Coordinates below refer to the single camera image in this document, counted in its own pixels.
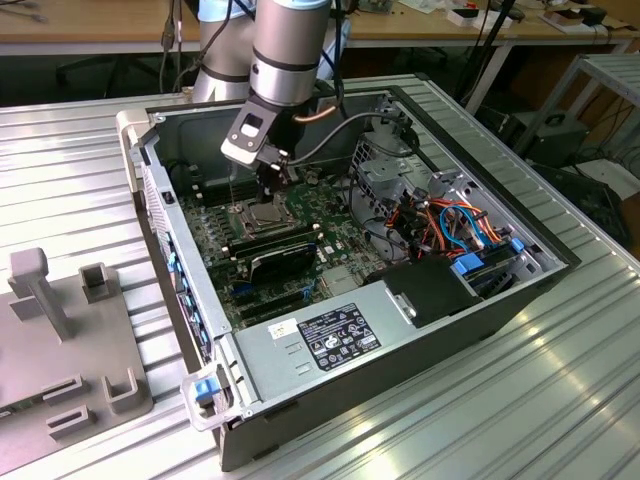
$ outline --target aluminum extrusion table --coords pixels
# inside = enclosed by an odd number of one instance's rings
[[[640,477],[640,265],[430,82],[401,86],[582,259],[495,336],[229,474],[178,395],[185,367],[127,189],[113,116],[155,96],[0,110],[6,254],[45,248],[52,277],[118,269],[155,400],[147,415],[7,475],[24,478]],[[423,133],[422,148],[448,157]]]
[[[640,55],[578,55],[516,143],[514,147],[516,153],[522,154],[526,150],[542,123],[549,117],[580,72],[589,75],[591,81],[569,108],[569,113],[574,117],[579,116],[589,97],[599,85],[613,90],[620,97],[640,108]],[[638,136],[640,136],[640,124],[626,135],[625,139],[619,143],[619,147],[624,147]]]

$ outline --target gray 3d-printed holder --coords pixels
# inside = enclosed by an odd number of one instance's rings
[[[115,270],[49,283],[41,249],[11,255],[0,295],[0,475],[153,406]]]

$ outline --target black label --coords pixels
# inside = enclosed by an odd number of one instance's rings
[[[380,346],[355,303],[300,322],[298,330],[325,372]]]

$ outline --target open computer chassis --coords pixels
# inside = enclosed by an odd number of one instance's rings
[[[361,123],[314,160],[351,166],[352,180],[339,184],[337,198],[327,197],[327,188],[335,184],[328,183],[322,168],[291,167],[290,193],[276,195],[270,207],[256,204],[251,182],[242,181],[252,172],[230,167],[219,152],[239,102],[118,115],[130,187],[190,372],[182,385],[185,402],[192,424],[213,431],[223,471],[272,452],[489,337],[579,264],[401,89],[347,90],[345,106],[351,114],[381,108],[381,98],[421,126],[455,167],[439,171],[419,150],[402,164],[387,158],[377,147],[384,152],[406,144],[376,137],[375,128],[363,134]],[[309,151],[340,120],[308,128],[298,150]],[[373,160],[366,165],[377,165],[375,172],[362,167],[357,157],[363,151],[369,155],[364,160]],[[136,160],[143,193],[135,178]],[[394,170],[389,175],[380,165]],[[345,173],[329,172],[331,181]],[[236,186],[230,189],[231,180]],[[352,192],[347,202],[346,186],[353,189],[354,183],[357,194],[350,207]],[[473,219],[459,215],[469,242],[483,235],[471,227],[486,216],[501,241],[489,242],[491,248],[476,252],[472,257],[479,258],[470,262],[462,261],[464,255],[458,255],[465,252],[458,250],[435,255],[437,248],[417,245],[422,248],[418,260],[415,250],[412,255],[394,249],[402,237],[388,227],[394,213],[389,197],[399,210],[407,193],[413,205],[418,194],[428,200],[436,190],[439,197],[480,207]],[[386,201],[376,198],[381,192]],[[458,214],[447,215],[455,222]],[[274,224],[275,233],[270,231]],[[405,233],[415,230],[405,228]],[[385,238],[372,236],[376,232]],[[272,252],[264,248],[265,238],[276,240],[272,250],[282,260],[282,249],[292,247],[287,239],[296,235],[302,244],[293,245],[300,247],[298,260],[290,262],[294,266],[269,267]],[[252,257],[255,247],[260,256]],[[249,260],[242,260],[244,255]],[[289,270],[293,277],[277,278],[279,271],[286,276]],[[483,271],[493,274],[483,277]],[[347,327],[370,335],[349,345]],[[341,338],[336,342],[333,334]],[[327,339],[330,345],[318,343]],[[215,380],[209,395],[195,389],[207,378]]]

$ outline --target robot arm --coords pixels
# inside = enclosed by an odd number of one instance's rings
[[[222,31],[206,53],[193,99],[248,97],[221,150],[232,161],[257,169],[258,181],[266,185],[269,181],[260,177],[274,172],[259,166],[277,170],[305,122],[318,118],[306,117],[305,103],[312,97],[322,50],[330,48],[336,32],[329,25],[331,0],[259,0],[255,21],[245,14],[253,15],[255,5],[239,1],[246,8],[235,0],[231,6],[224,0],[201,0],[201,44]],[[346,37],[348,30],[346,23],[341,34]],[[286,133],[274,136],[274,130]]]

